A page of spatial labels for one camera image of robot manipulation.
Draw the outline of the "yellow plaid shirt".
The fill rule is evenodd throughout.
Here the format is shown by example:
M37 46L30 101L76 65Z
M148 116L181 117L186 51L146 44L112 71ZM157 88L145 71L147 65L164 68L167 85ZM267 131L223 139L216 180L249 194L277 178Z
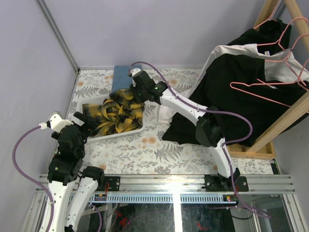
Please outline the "yellow plaid shirt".
M138 103L129 88L109 94L100 104L82 105L83 114L98 124L92 136L108 136L143 127L144 103Z

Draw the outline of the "pink wire hanger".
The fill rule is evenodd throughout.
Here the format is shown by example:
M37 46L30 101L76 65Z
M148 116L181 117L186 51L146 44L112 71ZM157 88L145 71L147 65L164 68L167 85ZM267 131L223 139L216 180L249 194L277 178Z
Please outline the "pink wire hanger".
M234 90L252 95L254 97L291 107L309 90L298 83L252 83L231 82L230 87Z

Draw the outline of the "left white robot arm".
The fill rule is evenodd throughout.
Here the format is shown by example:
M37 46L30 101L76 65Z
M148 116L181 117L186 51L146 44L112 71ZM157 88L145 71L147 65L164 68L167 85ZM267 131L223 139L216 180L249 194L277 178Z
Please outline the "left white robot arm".
M98 127L91 116L75 112L74 117L83 124L63 119L57 112L52 113L48 121L58 148L48 167L48 189L53 199L46 207L45 222L42 223L47 226L47 232L77 231L90 197L95 190L102 190L106 184L103 169L87 167L82 172L77 192L71 196L85 157L84 146ZM51 222L46 221L49 217L52 217Z

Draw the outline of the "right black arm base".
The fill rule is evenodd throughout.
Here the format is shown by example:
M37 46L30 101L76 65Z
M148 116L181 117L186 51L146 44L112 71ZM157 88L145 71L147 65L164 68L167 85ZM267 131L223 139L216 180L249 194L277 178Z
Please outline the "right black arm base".
M205 175L205 185L202 186L207 192L234 192L232 179L219 175ZM249 187L245 176L237 176L234 178L234 186L237 192L248 192Z

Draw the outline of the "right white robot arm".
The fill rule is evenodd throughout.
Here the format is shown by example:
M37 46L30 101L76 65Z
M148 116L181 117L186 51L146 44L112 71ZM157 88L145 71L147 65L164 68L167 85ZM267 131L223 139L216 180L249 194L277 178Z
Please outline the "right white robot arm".
M135 68L128 76L132 78L130 89L138 103L151 101L166 106L195 126L196 140L214 153L218 174L222 176L221 187L228 191L236 187L240 172L228 153L223 126L214 110L183 97L164 81L156 83L144 70Z

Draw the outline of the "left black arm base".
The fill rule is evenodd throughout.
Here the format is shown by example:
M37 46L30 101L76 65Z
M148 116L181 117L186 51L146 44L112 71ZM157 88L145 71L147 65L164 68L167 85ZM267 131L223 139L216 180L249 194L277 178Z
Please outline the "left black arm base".
M104 184L98 186L96 191L99 192L118 192L120 189L120 180L119 176L105 176Z

